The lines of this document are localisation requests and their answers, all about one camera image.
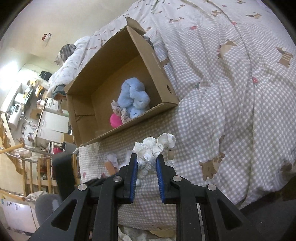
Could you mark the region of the white lace scrunchie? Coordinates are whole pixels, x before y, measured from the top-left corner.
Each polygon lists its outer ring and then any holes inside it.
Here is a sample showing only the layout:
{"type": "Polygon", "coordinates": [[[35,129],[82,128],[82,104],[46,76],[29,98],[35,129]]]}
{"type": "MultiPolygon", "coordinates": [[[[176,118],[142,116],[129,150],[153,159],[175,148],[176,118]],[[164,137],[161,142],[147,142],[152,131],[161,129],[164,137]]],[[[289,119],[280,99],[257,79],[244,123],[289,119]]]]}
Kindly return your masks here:
{"type": "Polygon", "coordinates": [[[147,137],[141,143],[135,142],[132,153],[137,155],[137,181],[136,185],[141,185],[147,175],[156,173],[156,161],[160,154],[165,154],[165,164],[175,168],[175,160],[168,160],[168,150],[173,150],[176,145],[176,138],[171,133],[162,133],[157,138],[147,137]]]}

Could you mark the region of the pink heart-shaped sponge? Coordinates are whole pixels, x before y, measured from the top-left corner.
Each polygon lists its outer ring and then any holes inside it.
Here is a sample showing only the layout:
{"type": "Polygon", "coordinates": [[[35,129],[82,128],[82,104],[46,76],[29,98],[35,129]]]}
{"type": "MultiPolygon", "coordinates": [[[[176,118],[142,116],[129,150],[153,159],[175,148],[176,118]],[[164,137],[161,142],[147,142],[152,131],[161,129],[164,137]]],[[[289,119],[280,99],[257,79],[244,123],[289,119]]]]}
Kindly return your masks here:
{"type": "Polygon", "coordinates": [[[117,128],[123,125],[121,118],[114,113],[110,116],[109,121],[113,128],[117,128]]]}

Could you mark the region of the light blue fluffy sock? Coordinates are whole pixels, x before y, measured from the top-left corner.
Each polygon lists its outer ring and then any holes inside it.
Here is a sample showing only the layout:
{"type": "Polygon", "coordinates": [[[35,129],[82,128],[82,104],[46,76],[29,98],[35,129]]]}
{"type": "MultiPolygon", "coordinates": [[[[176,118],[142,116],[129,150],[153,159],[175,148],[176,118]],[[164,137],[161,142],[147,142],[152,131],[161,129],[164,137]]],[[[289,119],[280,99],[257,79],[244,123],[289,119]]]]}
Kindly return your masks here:
{"type": "Polygon", "coordinates": [[[129,118],[134,119],[149,110],[150,97],[145,86],[136,77],[127,79],[121,86],[117,103],[121,110],[126,110],[129,118]]]}

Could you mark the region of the wooden chair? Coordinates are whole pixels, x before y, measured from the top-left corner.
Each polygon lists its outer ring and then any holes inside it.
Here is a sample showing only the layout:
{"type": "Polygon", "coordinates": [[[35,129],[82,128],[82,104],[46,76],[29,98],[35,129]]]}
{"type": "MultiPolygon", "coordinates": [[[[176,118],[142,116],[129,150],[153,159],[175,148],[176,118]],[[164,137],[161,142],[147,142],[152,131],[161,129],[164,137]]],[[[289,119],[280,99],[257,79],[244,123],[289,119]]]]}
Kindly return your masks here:
{"type": "Polygon", "coordinates": [[[16,165],[17,172],[23,177],[25,196],[36,191],[49,194],[58,193],[56,170],[53,160],[59,154],[70,154],[70,171],[74,175],[74,184],[80,183],[78,148],[75,144],[50,142],[45,149],[30,148],[25,144],[1,147],[1,154],[6,155],[16,165]]]}

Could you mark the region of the beige makeup sponge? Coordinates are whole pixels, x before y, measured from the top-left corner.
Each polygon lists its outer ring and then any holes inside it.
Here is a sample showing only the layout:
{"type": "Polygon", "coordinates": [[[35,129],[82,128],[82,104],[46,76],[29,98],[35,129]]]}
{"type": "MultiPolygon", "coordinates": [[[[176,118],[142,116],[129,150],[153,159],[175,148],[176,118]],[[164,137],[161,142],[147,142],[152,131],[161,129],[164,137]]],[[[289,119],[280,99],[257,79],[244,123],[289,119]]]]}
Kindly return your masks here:
{"type": "Polygon", "coordinates": [[[174,150],[168,150],[168,153],[167,153],[167,157],[168,157],[168,160],[174,160],[174,156],[175,156],[175,152],[174,150]]]}

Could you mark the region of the white drawer cabinet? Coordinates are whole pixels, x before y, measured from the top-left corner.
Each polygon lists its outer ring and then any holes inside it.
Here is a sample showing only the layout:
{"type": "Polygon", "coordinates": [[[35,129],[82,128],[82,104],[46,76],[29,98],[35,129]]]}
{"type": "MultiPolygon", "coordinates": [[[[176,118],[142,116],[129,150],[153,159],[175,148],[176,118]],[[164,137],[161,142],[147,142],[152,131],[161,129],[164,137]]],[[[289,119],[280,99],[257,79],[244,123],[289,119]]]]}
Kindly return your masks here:
{"type": "Polygon", "coordinates": [[[46,148],[49,142],[61,143],[68,133],[69,113],[60,109],[59,104],[60,102],[52,98],[46,99],[35,134],[37,147],[46,148]]]}

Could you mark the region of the white kitchen appliance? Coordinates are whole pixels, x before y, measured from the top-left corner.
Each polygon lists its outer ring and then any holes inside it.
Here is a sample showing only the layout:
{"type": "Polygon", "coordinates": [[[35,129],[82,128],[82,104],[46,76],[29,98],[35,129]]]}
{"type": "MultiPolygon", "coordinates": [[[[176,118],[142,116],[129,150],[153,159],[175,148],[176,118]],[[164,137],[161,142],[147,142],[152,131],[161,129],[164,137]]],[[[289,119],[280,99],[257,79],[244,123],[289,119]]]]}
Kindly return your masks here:
{"type": "Polygon", "coordinates": [[[21,115],[23,113],[23,104],[16,103],[11,109],[11,115],[8,119],[8,127],[10,130],[14,131],[17,129],[21,115]]]}

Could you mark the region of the open brown cardboard box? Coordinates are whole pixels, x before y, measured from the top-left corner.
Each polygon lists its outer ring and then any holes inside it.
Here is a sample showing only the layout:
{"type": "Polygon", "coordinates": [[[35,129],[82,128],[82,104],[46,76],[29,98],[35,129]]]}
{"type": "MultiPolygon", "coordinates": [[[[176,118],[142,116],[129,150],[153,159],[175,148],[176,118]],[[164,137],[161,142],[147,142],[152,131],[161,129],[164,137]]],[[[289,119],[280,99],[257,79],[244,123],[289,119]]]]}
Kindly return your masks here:
{"type": "Polygon", "coordinates": [[[144,34],[136,20],[127,18],[125,26],[66,85],[69,118],[78,146],[103,140],[178,105],[171,82],[144,34]],[[113,128],[111,102],[118,99],[124,81],[132,77],[144,84],[150,109],[113,128]]]}

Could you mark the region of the checkered bed sheet with dogs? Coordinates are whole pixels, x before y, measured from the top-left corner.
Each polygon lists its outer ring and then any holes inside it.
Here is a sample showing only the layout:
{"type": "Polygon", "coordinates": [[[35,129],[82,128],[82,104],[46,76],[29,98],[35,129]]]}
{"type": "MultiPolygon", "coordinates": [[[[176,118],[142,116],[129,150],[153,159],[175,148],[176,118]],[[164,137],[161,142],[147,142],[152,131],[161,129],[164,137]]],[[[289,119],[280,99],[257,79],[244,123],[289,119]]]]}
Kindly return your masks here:
{"type": "Polygon", "coordinates": [[[295,164],[295,44],[262,1],[136,1],[82,38],[84,67],[126,24],[140,23],[179,99],[176,108],[81,147],[83,181],[144,138],[176,138],[175,170],[216,185],[238,208],[283,188],[295,164]]]}

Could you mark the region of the white quilted duvet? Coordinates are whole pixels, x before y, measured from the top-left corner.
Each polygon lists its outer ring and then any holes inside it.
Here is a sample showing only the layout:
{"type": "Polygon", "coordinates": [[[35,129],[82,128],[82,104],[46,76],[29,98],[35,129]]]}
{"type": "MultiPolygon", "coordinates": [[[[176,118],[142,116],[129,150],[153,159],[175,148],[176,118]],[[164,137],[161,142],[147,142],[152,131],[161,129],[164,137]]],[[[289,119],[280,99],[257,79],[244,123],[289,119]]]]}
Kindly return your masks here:
{"type": "Polygon", "coordinates": [[[74,53],[67,58],[60,69],[58,69],[49,79],[49,95],[54,92],[54,89],[58,85],[67,85],[76,78],[85,57],[89,41],[90,36],[85,36],[74,43],[76,46],[74,53]]]}

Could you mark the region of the grey striped pillow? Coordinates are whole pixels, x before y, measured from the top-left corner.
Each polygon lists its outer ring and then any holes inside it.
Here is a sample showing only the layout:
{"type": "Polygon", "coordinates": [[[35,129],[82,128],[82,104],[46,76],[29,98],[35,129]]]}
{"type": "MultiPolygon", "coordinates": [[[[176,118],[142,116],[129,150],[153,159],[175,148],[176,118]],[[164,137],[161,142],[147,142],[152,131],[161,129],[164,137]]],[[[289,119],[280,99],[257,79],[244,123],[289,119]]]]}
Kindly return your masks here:
{"type": "Polygon", "coordinates": [[[76,49],[76,45],[74,44],[66,44],[59,51],[54,63],[58,66],[62,66],[63,63],[74,53],[76,49]]]}

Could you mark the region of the dark striped cloth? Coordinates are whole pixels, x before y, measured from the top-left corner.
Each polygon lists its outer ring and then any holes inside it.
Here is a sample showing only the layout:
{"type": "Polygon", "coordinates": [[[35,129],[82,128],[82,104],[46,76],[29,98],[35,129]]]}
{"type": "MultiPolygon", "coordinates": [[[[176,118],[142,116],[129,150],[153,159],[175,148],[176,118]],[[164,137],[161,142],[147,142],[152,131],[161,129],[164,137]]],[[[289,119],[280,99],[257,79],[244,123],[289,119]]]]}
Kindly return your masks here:
{"type": "Polygon", "coordinates": [[[143,38],[146,40],[146,42],[151,46],[151,48],[154,50],[154,45],[148,36],[143,36],[143,38]]]}

